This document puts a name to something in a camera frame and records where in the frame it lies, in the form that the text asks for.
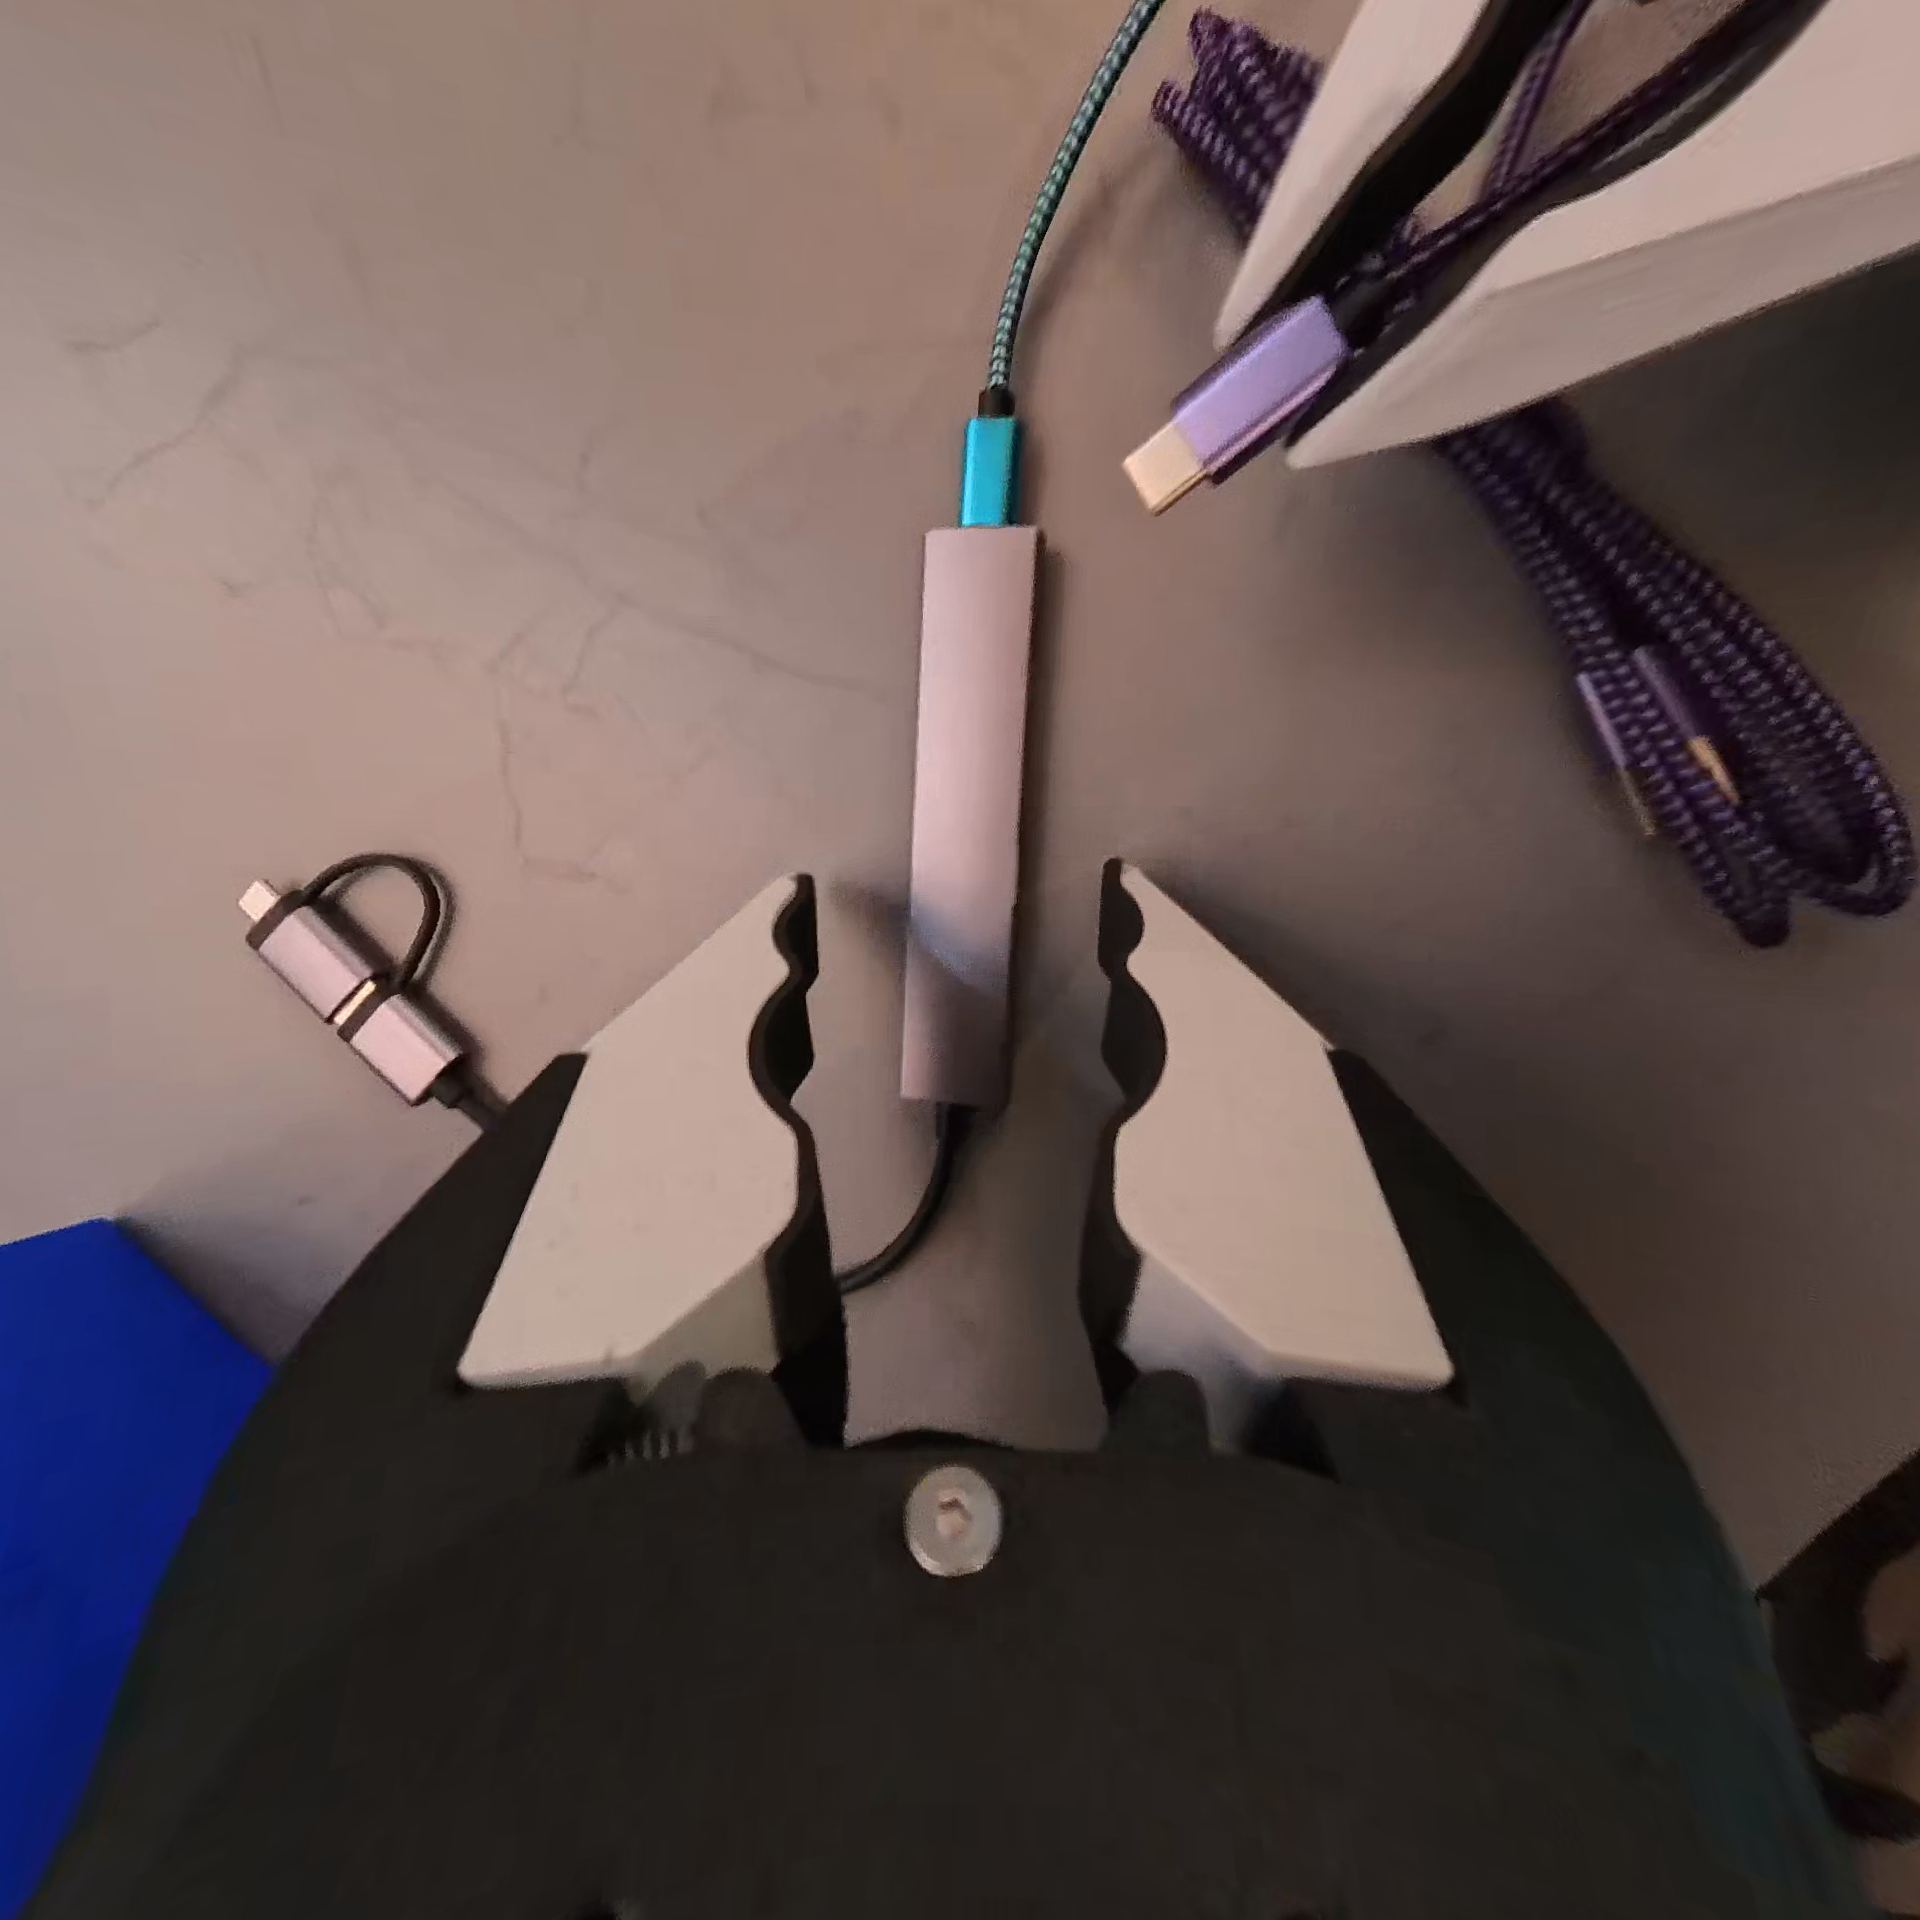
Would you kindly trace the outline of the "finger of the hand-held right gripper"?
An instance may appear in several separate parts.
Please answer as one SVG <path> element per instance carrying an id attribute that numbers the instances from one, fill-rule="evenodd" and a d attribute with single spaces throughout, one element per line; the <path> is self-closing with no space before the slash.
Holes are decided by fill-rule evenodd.
<path id="1" fill-rule="evenodd" d="M 1835 3 L 1700 126 L 1537 213 L 1302 425 L 1299 469 L 1442 439 L 1918 245 L 1918 5 Z"/>
<path id="2" fill-rule="evenodd" d="M 1373 253 L 1472 152 L 1531 53 L 1531 3 L 1361 5 L 1238 257 L 1217 348 Z"/>

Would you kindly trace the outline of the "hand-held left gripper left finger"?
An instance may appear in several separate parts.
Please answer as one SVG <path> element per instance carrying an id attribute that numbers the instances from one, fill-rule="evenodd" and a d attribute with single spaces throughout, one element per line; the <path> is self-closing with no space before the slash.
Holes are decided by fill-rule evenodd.
<path id="1" fill-rule="evenodd" d="M 841 1437 L 841 1293 L 813 1136 L 813 877 L 764 886 L 584 1048 L 459 1359 L 466 1388 L 774 1379 Z"/>

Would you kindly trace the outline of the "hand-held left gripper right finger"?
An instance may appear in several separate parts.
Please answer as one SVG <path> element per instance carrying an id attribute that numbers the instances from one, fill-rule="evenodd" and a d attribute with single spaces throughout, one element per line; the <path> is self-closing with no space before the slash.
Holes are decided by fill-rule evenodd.
<path id="1" fill-rule="evenodd" d="M 1101 1126 L 1077 1305 L 1104 1411 L 1185 1376 L 1204 1425 L 1281 1391 L 1451 1384 L 1330 1041 L 1136 863 L 1099 875 Z"/>

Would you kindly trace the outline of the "grey usb hub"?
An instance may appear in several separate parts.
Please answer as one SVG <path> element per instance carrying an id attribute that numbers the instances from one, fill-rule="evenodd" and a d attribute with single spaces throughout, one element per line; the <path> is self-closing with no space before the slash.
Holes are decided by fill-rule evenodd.
<path id="1" fill-rule="evenodd" d="M 1038 597 L 1038 526 L 973 511 L 929 532 L 899 1092 L 933 1112 L 933 1163 L 900 1232 L 840 1276 L 844 1295 L 888 1281 L 924 1245 L 977 1117 L 1003 1101 Z M 369 873 L 397 873 L 418 893 L 417 933 L 397 955 L 369 949 L 329 911 Z M 438 1103 L 477 1131 L 496 1123 L 502 1105 L 468 1046 L 417 995 L 448 915 L 434 869 L 350 855 L 288 892 L 256 880 L 241 910 L 256 958 L 402 1101 Z"/>

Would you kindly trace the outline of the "blue plastic bin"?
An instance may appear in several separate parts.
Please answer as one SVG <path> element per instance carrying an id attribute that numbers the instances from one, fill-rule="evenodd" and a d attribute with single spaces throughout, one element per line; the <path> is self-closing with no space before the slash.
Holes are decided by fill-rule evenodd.
<path id="1" fill-rule="evenodd" d="M 2 1916 L 74 1822 L 162 1573 L 273 1365 L 116 1220 L 2 1248 Z"/>

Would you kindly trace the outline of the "person's camouflage trousers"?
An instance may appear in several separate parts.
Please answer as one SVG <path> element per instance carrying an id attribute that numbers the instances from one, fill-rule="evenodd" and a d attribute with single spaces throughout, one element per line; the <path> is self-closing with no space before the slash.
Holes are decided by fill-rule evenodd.
<path id="1" fill-rule="evenodd" d="M 1819 1739 L 1846 1719 L 1876 1719 L 1914 1660 L 1868 1643 L 1875 1579 L 1918 1543 L 1918 1459 L 1909 1456 L 1837 1513 L 1761 1587 L 1768 1639 L 1793 1727 L 1827 1811 L 1853 1839 L 1915 1843 L 1918 1806 L 1902 1787 L 1873 1783 L 1827 1759 Z"/>

